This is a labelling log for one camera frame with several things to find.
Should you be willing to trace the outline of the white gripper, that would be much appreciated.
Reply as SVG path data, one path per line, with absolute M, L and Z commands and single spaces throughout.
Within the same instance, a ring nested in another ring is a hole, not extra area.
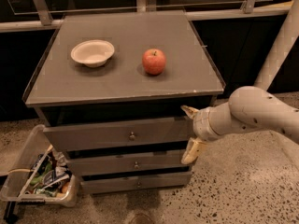
M 212 129 L 209 122 L 210 107 L 198 110 L 191 106 L 182 105 L 180 108 L 190 119 L 193 119 L 193 131 L 198 137 L 189 139 L 181 159 L 182 164 L 191 164 L 205 150 L 205 142 L 214 142 L 221 137 Z

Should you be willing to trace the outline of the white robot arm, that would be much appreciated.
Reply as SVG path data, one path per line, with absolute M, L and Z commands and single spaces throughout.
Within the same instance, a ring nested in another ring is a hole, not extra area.
M 298 36 L 299 0 L 292 0 L 288 15 L 252 86 L 236 89 L 222 105 L 200 110 L 186 105 L 181 108 L 192 120 L 195 133 L 182 156 L 183 164 L 194 162 L 207 144 L 231 133 L 272 130 L 299 143 L 299 110 L 267 91 Z

